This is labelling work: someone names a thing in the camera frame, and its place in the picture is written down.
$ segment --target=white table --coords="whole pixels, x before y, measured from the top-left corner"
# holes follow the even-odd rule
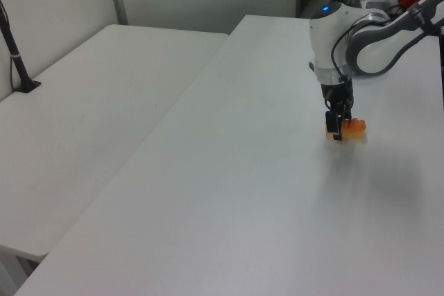
[[[442,295],[438,40],[356,78],[335,142],[308,30],[246,17],[17,296]]]
[[[226,40],[108,26],[0,103],[0,250],[41,260]]]

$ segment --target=white robotic arm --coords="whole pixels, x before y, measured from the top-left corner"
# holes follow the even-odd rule
[[[353,73],[387,72],[400,56],[444,24],[444,0],[421,0],[395,21],[376,9],[329,3],[310,21],[310,64],[321,84],[327,131],[342,140],[341,124],[351,119]]]

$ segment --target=orange block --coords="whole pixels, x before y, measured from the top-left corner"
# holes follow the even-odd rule
[[[342,139],[360,139],[366,135],[366,122],[357,118],[344,119],[342,122]]]

